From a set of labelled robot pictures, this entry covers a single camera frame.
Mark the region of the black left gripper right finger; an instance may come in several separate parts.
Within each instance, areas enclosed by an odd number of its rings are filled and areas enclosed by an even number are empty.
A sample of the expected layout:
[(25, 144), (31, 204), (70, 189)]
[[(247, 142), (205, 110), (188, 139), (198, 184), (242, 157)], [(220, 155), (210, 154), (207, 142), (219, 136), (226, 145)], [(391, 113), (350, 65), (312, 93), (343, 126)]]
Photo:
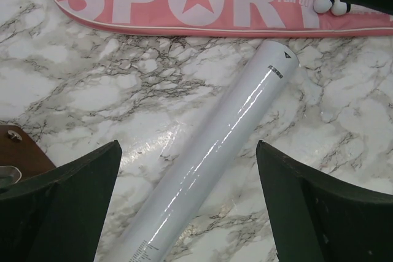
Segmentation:
[(392, 261), (392, 195), (256, 148), (279, 261)]

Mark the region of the white shuttlecock tube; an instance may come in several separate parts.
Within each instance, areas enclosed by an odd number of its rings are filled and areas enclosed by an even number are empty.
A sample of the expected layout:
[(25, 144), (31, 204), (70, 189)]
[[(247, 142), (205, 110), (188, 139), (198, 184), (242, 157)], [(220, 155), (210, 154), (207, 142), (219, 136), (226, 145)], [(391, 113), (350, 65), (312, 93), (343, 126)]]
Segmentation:
[(163, 261), (299, 67), (287, 46), (263, 41), (196, 129), (105, 261)]

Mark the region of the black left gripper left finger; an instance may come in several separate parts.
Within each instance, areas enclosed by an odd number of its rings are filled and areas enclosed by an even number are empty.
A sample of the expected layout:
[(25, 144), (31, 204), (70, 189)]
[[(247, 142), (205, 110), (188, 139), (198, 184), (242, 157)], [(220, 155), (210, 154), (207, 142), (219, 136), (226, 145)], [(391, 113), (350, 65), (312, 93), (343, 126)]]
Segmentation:
[(1, 261), (93, 261), (120, 167), (112, 141), (1, 189)]

